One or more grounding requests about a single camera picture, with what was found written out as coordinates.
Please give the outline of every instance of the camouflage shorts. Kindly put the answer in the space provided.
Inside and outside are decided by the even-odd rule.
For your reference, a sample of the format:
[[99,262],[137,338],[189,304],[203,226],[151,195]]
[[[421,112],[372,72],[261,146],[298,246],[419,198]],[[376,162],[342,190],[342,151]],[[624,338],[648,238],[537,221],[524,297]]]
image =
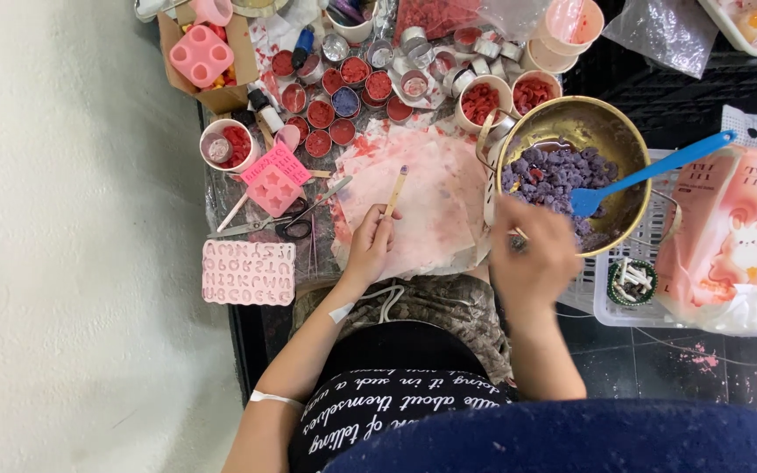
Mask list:
[[[436,325],[460,339],[475,353],[493,384],[511,376],[510,345],[495,313],[492,286],[468,274],[415,276],[410,281],[388,279],[378,282],[364,294],[369,296],[391,285],[405,288],[389,310],[391,321],[415,320]],[[331,288],[316,289],[297,300],[289,339],[330,291]],[[392,295],[393,292],[386,292],[360,300],[343,322],[338,340],[355,330],[379,323],[382,305]]]

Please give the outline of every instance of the white wall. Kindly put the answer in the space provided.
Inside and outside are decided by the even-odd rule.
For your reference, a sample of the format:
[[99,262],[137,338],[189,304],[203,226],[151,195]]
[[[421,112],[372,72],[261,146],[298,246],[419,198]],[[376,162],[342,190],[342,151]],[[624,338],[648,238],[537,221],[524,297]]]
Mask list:
[[220,470],[198,134],[132,0],[0,4],[0,473]]

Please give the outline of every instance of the hand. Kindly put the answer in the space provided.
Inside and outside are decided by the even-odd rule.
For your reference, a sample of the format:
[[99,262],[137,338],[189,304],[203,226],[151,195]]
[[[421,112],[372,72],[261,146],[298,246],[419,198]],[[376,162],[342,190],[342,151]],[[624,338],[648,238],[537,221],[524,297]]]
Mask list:
[[387,210],[385,204],[373,204],[361,226],[352,234],[347,268],[341,279],[366,290],[384,271],[387,253],[393,249],[393,220],[402,220],[399,209],[393,210],[393,218],[381,218]]
[[[527,235],[522,253],[510,251],[507,232],[516,227]],[[499,195],[490,238],[489,265],[508,317],[552,314],[557,297],[583,268],[583,261],[575,256],[579,250],[571,221],[545,207]]]

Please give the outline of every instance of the white plastic basket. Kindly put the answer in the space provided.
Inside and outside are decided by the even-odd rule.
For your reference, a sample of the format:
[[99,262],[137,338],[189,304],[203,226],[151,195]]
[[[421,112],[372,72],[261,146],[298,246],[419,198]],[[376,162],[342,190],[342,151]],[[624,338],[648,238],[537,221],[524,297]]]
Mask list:
[[[649,150],[653,161],[668,156],[672,151]],[[653,178],[653,188],[662,194],[670,196],[676,185],[679,171],[674,169]],[[658,243],[665,228],[665,214],[669,201],[653,194],[644,217],[638,227],[631,234],[639,240]],[[657,247],[634,242],[627,238],[620,245],[608,252],[598,254],[594,258],[586,258],[582,273],[557,299],[566,306],[574,307],[583,312],[593,314],[602,324],[614,327],[644,327],[644,328],[687,328],[686,325],[674,321],[670,312],[658,303],[656,299],[638,307],[618,306],[606,296],[609,265],[624,257],[642,259],[651,264],[656,263]]]

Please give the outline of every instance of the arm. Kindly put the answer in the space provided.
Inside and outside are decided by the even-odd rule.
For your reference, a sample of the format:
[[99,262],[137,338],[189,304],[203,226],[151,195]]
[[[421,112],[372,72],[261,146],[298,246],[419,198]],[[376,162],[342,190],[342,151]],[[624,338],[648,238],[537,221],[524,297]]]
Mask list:
[[[523,253],[510,251],[507,232],[527,234]],[[563,215],[500,196],[492,239],[495,287],[510,324],[513,378],[519,391],[540,401],[582,399],[585,385],[574,366],[554,303],[580,272],[573,227]]]
[[[381,219],[385,208],[373,205],[364,216],[352,235],[349,262],[341,280],[270,363],[256,391],[300,403],[309,400],[341,332],[341,324],[329,313],[355,303],[384,271],[387,252],[393,249],[393,220],[402,215],[394,210],[392,219]],[[248,402],[222,473],[288,471],[288,444],[301,414],[285,402]]]

